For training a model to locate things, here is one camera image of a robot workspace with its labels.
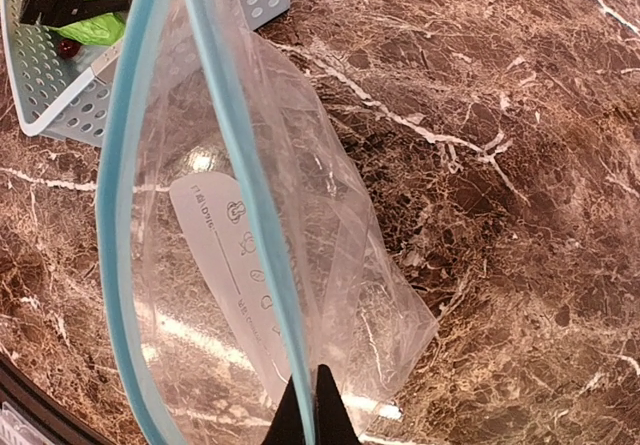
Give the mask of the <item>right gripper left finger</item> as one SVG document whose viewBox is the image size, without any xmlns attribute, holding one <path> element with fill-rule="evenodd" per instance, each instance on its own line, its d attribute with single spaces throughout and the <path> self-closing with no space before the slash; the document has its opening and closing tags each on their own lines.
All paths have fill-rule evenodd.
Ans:
<svg viewBox="0 0 640 445">
<path fill-rule="evenodd" d="M 293 379 L 290 378 L 262 441 L 263 445 L 304 445 L 305 437 Z"/>
</svg>

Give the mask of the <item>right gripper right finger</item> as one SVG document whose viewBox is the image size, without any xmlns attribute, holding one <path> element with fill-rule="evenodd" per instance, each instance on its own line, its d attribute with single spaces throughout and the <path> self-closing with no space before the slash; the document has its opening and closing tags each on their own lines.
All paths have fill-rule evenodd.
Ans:
<svg viewBox="0 0 640 445">
<path fill-rule="evenodd" d="M 316 378 L 316 432 L 320 445 L 359 445 L 329 366 L 321 364 Z"/>
</svg>

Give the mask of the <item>clear zip top bag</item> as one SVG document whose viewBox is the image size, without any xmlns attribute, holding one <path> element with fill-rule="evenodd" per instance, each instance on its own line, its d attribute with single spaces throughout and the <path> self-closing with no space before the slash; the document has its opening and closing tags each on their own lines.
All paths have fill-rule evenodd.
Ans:
<svg viewBox="0 0 640 445">
<path fill-rule="evenodd" d="M 330 367 L 360 443 L 434 337 L 315 90 L 254 32 L 286 0 L 133 0 L 97 188 L 111 343 L 151 444 L 262 444 Z"/>
</svg>

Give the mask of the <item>small red toy cherry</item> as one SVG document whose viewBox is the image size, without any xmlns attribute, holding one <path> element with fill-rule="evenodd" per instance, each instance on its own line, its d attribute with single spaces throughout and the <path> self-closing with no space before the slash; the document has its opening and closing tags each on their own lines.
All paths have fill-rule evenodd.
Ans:
<svg viewBox="0 0 640 445">
<path fill-rule="evenodd" d="M 57 54 L 64 60 L 74 58 L 82 48 L 82 45 L 71 39 L 63 39 L 59 42 L 57 48 Z"/>
</svg>

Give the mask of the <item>short green toy gourd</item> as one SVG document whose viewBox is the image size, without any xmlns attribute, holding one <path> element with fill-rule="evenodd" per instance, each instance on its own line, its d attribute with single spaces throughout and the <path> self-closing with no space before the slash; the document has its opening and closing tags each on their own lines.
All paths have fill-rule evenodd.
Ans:
<svg viewBox="0 0 640 445">
<path fill-rule="evenodd" d="M 131 0 L 56 0 L 42 23 L 82 45 L 111 46 L 125 31 Z"/>
</svg>

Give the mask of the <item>light blue plastic basket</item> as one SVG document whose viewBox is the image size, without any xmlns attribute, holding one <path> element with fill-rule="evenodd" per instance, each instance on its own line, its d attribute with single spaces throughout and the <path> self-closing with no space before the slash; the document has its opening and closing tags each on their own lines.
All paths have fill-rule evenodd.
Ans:
<svg viewBox="0 0 640 445">
<path fill-rule="evenodd" d="M 44 25 L 20 22 L 23 0 L 1 0 L 4 56 L 21 131 L 29 136 L 102 144 L 121 42 L 82 45 L 57 54 L 67 39 Z"/>
</svg>

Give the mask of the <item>black front frame rail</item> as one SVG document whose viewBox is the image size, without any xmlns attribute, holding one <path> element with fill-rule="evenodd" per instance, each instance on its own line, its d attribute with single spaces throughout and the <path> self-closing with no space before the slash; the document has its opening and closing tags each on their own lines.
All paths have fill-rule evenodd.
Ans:
<svg viewBox="0 0 640 445">
<path fill-rule="evenodd" d="M 112 441 L 58 404 L 2 354 L 1 443 L 108 445 Z"/>
</svg>

